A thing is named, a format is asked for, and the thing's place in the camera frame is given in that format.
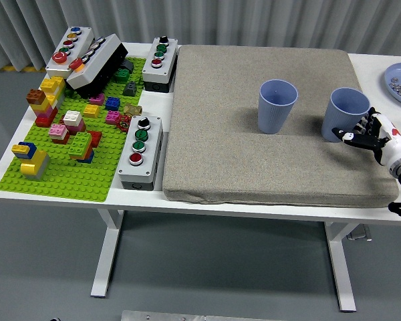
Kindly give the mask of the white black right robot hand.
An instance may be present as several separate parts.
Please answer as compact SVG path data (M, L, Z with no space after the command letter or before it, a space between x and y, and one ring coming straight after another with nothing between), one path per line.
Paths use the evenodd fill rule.
M371 107L351 132L332 128L345 144L371 150L376 161L390 172L401 167L401 134L386 116Z

